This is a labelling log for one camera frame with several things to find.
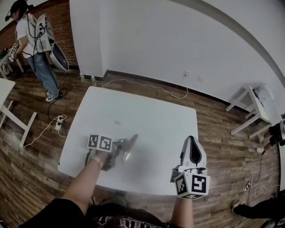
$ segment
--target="water bottle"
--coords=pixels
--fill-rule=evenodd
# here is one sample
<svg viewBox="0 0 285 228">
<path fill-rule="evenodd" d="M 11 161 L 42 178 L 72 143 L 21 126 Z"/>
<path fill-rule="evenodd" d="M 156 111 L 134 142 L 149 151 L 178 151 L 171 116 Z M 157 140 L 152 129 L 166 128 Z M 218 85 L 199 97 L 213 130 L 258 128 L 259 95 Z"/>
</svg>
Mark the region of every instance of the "water bottle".
<svg viewBox="0 0 285 228">
<path fill-rule="evenodd" d="M 84 77 L 84 74 L 83 74 L 83 73 L 80 73 L 80 80 L 81 80 L 81 81 L 84 81 L 84 80 L 85 80 L 85 77 Z"/>
<path fill-rule="evenodd" d="M 96 79 L 94 76 L 91 76 L 91 82 L 92 82 L 92 86 L 97 86 Z"/>
</svg>

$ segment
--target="table leg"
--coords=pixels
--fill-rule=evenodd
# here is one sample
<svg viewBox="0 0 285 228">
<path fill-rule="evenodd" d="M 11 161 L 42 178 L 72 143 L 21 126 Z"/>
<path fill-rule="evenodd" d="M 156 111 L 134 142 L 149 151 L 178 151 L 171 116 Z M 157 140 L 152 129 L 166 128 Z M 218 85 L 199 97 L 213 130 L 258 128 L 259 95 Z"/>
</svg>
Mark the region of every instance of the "table leg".
<svg viewBox="0 0 285 228">
<path fill-rule="evenodd" d="M 9 67 L 10 71 L 13 72 L 13 69 L 8 61 L 6 61 L 7 66 Z"/>
<path fill-rule="evenodd" d="M 19 61 L 19 59 L 16 59 L 16 62 L 17 62 L 17 64 L 18 64 L 20 70 L 21 70 L 22 73 L 23 73 L 23 72 L 24 72 L 24 69 L 23 69 L 23 67 L 22 67 L 22 65 L 21 65 L 21 63 L 20 63 L 20 61 Z"/>
<path fill-rule="evenodd" d="M 252 110 L 250 113 L 248 113 L 247 115 L 244 116 L 245 119 L 247 119 L 248 117 L 250 117 L 251 115 L 253 115 L 255 113 L 255 109 Z"/>
<path fill-rule="evenodd" d="M 24 145 L 24 142 L 27 138 L 27 135 L 28 135 L 28 132 L 31 128 L 31 125 L 35 119 L 35 117 L 37 116 L 37 113 L 34 112 L 28 125 L 25 125 L 21 120 L 19 120 L 12 112 L 10 112 L 5 106 L 2 106 L 1 108 L 1 111 L 7 115 L 7 117 L 9 117 L 11 120 L 13 120 L 17 125 L 19 125 L 21 128 L 23 128 L 25 130 L 24 134 L 23 134 L 23 137 L 22 137 L 22 140 L 20 142 L 20 147 L 23 147 Z"/>
<path fill-rule="evenodd" d="M 9 106 L 8 106 L 8 108 L 7 108 L 8 110 L 11 108 L 12 104 L 13 104 L 13 101 L 10 102 L 10 104 L 9 104 Z M 1 120 L 1 123 L 0 123 L 0 128 L 1 128 L 2 125 L 3 125 L 3 123 L 4 123 L 4 121 L 5 121 L 5 118 L 6 118 L 6 114 L 4 114 L 4 116 L 2 117 L 2 120 Z"/>
<path fill-rule="evenodd" d="M 4 74 L 4 72 L 3 72 L 3 70 L 2 70 L 2 66 L 0 66 L 0 73 L 1 73 L 1 75 L 2 75 L 2 77 L 3 77 L 4 79 L 8 80 L 7 77 L 6 77 L 6 75 Z"/>
<path fill-rule="evenodd" d="M 248 120 L 247 122 L 245 122 L 244 124 L 240 125 L 239 127 L 237 127 L 235 130 L 231 131 L 231 134 L 236 134 L 237 132 L 239 132 L 240 130 L 246 128 L 248 125 L 250 125 L 251 123 L 253 123 L 254 121 L 256 121 L 259 118 L 259 115 L 255 115 L 254 117 L 252 117 L 250 120 Z"/>
<path fill-rule="evenodd" d="M 245 90 L 236 100 L 233 101 L 233 103 L 231 103 L 231 104 L 226 108 L 226 111 L 228 112 L 229 110 L 231 110 L 231 109 L 233 108 L 233 106 L 235 106 L 242 98 L 244 98 L 247 93 L 248 93 L 248 91 Z"/>
<path fill-rule="evenodd" d="M 253 138 L 254 136 L 257 136 L 258 134 L 264 132 L 265 130 L 267 130 L 267 129 L 270 128 L 271 126 L 272 126 L 272 124 L 266 125 L 265 127 L 261 128 L 261 129 L 258 130 L 257 132 L 251 134 L 251 135 L 249 136 L 249 138 Z"/>
</svg>

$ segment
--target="black t-shirt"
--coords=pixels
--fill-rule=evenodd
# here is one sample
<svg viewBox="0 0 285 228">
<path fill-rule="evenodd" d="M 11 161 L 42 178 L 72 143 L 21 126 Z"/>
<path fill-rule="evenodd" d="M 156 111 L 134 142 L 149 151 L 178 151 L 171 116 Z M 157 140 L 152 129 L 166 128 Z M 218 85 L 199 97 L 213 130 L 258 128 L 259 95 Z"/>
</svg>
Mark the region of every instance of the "black t-shirt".
<svg viewBox="0 0 285 228">
<path fill-rule="evenodd" d="M 130 209 L 118 204 L 90 206 L 84 216 L 81 209 L 72 201 L 54 199 L 41 212 L 19 227 L 165 228 L 166 225 L 144 210 Z"/>
</svg>

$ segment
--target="person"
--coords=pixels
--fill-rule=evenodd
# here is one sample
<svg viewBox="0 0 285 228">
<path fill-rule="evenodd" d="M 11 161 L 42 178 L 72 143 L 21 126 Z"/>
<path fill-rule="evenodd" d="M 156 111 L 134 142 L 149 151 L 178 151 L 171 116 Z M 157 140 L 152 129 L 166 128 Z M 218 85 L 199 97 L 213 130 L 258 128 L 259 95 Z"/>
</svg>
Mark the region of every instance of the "person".
<svg viewBox="0 0 285 228">
<path fill-rule="evenodd" d="M 194 227 L 191 199 L 176 199 L 171 222 L 167 225 L 144 210 L 127 208 L 114 202 L 89 206 L 101 168 L 108 155 L 107 152 L 98 151 L 89 159 L 61 199 L 54 199 L 41 212 L 19 227 Z"/>
<path fill-rule="evenodd" d="M 273 219 L 279 221 L 285 217 L 285 211 L 283 210 L 284 204 L 284 196 L 262 201 L 254 207 L 241 204 L 240 201 L 237 200 L 233 204 L 232 211 L 237 215 L 249 219 Z"/>
<path fill-rule="evenodd" d="M 25 0 L 14 2 L 11 7 L 11 18 L 16 21 L 17 40 L 20 43 L 14 58 L 23 53 L 37 78 L 42 82 L 48 91 L 46 98 L 50 102 L 59 96 L 57 77 L 52 70 L 45 53 L 39 53 L 36 47 L 36 19 L 27 13 L 28 5 Z"/>
<path fill-rule="evenodd" d="M 259 142 L 261 143 L 265 138 L 270 137 L 269 143 L 265 147 L 258 147 L 256 151 L 258 153 L 264 154 L 266 150 L 270 149 L 276 143 L 279 143 L 280 146 L 285 145 L 285 119 L 280 123 L 271 126 L 269 130 L 264 135 L 258 135 Z"/>
</svg>

